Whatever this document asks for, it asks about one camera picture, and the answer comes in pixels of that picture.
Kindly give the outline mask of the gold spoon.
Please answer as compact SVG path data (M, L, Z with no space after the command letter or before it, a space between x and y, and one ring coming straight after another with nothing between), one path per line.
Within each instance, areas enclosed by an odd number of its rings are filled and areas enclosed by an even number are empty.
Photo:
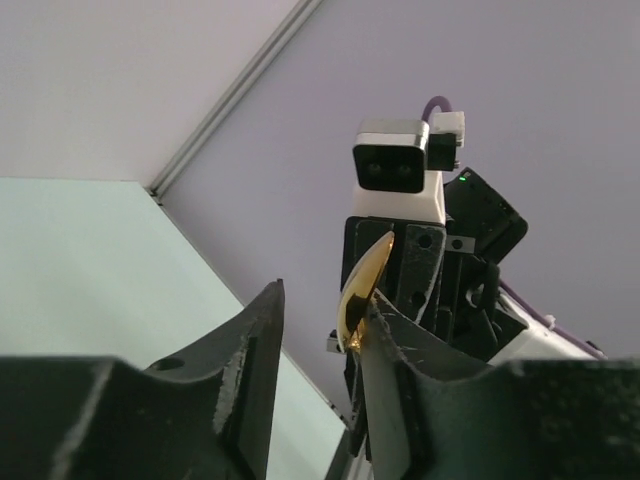
M389 261L395 234L383 234L356 262L341 291L337 309L337 341L342 353L358 352L363 328L360 326L373 292Z

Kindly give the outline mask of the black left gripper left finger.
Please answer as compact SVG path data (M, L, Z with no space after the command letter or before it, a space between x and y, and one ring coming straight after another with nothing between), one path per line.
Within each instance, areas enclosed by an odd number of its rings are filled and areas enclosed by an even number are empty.
M282 281L183 349L1 360L5 479L263 479L285 309Z

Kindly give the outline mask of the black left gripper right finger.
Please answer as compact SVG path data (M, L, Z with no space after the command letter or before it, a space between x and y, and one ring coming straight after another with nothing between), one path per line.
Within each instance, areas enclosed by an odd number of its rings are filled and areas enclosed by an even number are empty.
M378 479L635 479L635 360L455 350L375 294L360 349Z

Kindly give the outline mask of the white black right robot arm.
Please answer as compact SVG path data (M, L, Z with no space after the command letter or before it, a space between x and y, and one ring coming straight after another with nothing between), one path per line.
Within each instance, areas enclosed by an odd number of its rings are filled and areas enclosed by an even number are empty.
M527 221L470 168L453 180L427 171L420 192L404 179L362 176L346 220L341 285L374 243L394 236L378 278L382 312L489 364L516 358L600 358L595 346L536 312L500 277Z

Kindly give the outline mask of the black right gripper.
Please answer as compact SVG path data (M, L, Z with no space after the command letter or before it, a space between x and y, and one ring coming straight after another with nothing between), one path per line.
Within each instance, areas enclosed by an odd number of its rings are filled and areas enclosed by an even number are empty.
M524 238L524 218L470 168L444 185L446 223L351 216L342 285L362 255L395 234L379 291L409 320L481 361L506 349L528 325L502 299L500 262Z

